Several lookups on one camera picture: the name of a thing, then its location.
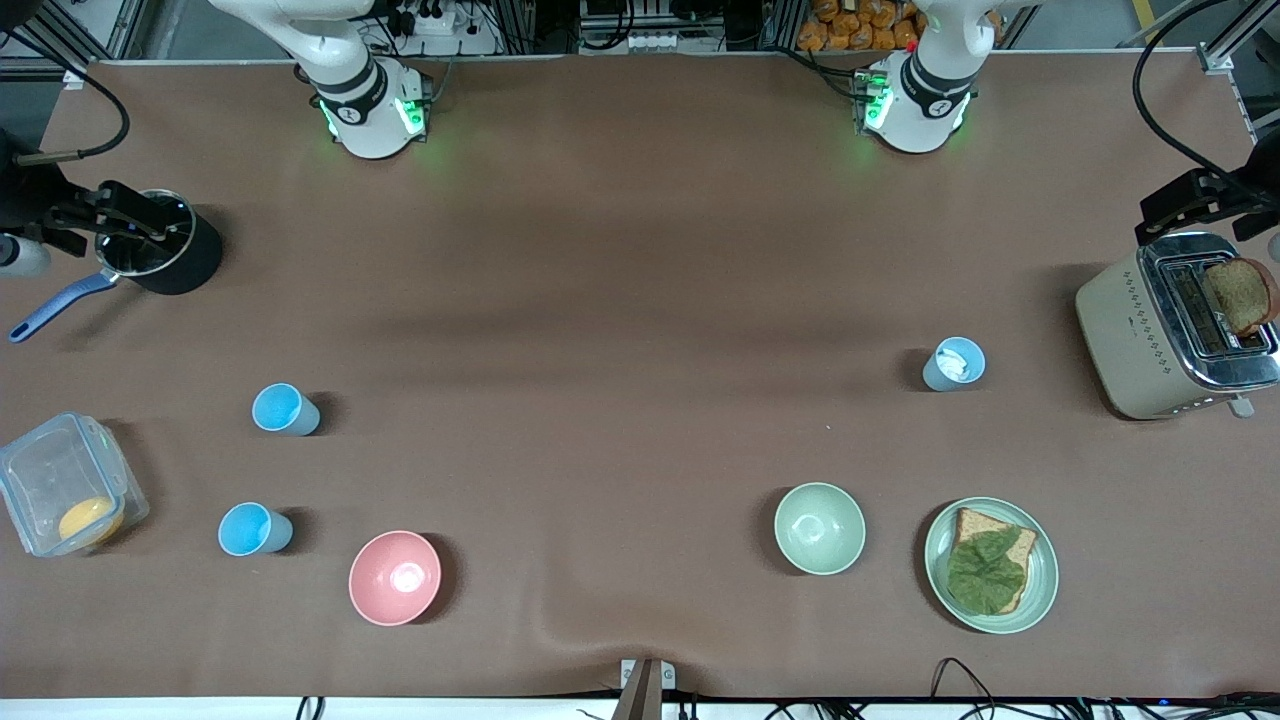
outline blue cup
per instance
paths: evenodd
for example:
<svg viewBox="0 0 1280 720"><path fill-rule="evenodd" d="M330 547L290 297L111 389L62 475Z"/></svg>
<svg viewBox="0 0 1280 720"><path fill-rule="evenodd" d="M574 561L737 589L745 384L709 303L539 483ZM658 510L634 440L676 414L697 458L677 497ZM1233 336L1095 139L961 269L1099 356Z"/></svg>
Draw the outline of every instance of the blue cup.
<svg viewBox="0 0 1280 720"><path fill-rule="evenodd" d="M982 377L987 356L966 337L948 337L924 364L924 384L938 392L960 389Z"/></svg>
<svg viewBox="0 0 1280 720"><path fill-rule="evenodd" d="M275 383L253 398L253 423L269 433L308 436L320 427L320 410L298 388Z"/></svg>
<svg viewBox="0 0 1280 720"><path fill-rule="evenodd" d="M259 552L278 552L293 539L293 523L257 502L242 502L223 515L218 525L218 544L234 557Z"/></svg>

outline pile of bread rolls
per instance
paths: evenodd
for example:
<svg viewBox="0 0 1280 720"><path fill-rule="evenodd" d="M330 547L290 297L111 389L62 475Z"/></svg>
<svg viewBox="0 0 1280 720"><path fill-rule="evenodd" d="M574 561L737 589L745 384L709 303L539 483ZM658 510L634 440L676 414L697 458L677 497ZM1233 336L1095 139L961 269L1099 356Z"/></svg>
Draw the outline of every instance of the pile of bread rolls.
<svg viewBox="0 0 1280 720"><path fill-rule="evenodd" d="M893 0L810 0L813 15L800 26L796 50L895 50L919 41L928 19L915 3ZM1001 17L987 14L1001 36Z"/></svg>

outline pink bowl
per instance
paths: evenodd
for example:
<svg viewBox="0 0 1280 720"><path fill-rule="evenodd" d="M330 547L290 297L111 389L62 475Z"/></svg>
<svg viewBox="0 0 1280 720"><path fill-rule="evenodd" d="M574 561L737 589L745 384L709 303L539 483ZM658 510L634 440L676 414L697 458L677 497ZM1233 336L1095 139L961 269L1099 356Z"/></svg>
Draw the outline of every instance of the pink bowl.
<svg viewBox="0 0 1280 720"><path fill-rule="evenodd" d="M440 556L417 533L383 533L356 555L347 589L365 620L403 625L421 615L440 591Z"/></svg>

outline green bowl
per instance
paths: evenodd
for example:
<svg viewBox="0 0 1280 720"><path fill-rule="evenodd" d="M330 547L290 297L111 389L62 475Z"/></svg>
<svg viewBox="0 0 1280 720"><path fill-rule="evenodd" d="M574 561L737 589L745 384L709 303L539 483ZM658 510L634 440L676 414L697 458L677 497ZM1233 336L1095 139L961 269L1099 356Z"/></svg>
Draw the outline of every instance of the green bowl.
<svg viewBox="0 0 1280 720"><path fill-rule="evenodd" d="M827 483L792 488L773 515L773 537L792 565L813 575L849 569L867 544L867 520L850 495Z"/></svg>
<svg viewBox="0 0 1280 720"><path fill-rule="evenodd" d="M956 536L956 516L961 507L1030 528L1039 536L1036 539L1036 546L1032 547L1030 560L1027 564L1027 589L1023 591L1023 598L1018 607L1009 615L970 612L961 607L947 591L947 560L951 557L951 544ZM938 600L957 620L970 628L997 635L1020 633L1039 623L1048 614L1050 607L1053 607L1053 600L1057 597L1057 555L1053 552L1053 543L1048 541L1044 528L1039 527L1039 523L1021 507L995 497L957 500L938 514L929 527L929 534L924 538L924 571L929 577L929 584L933 585Z"/></svg>

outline sandwich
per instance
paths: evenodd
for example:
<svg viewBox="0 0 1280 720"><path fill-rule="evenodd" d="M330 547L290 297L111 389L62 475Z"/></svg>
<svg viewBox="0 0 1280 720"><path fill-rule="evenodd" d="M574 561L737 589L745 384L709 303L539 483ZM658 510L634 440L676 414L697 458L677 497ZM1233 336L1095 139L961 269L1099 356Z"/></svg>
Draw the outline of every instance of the sandwich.
<svg viewBox="0 0 1280 720"><path fill-rule="evenodd" d="M947 592L975 615L1007 615L1027 589L1036 530L960 509L947 559Z"/></svg>
<svg viewBox="0 0 1280 720"><path fill-rule="evenodd" d="M1238 337L1251 336L1280 315L1280 288L1266 265L1235 258L1204 270L1204 284L1217 299Z"/></svg>

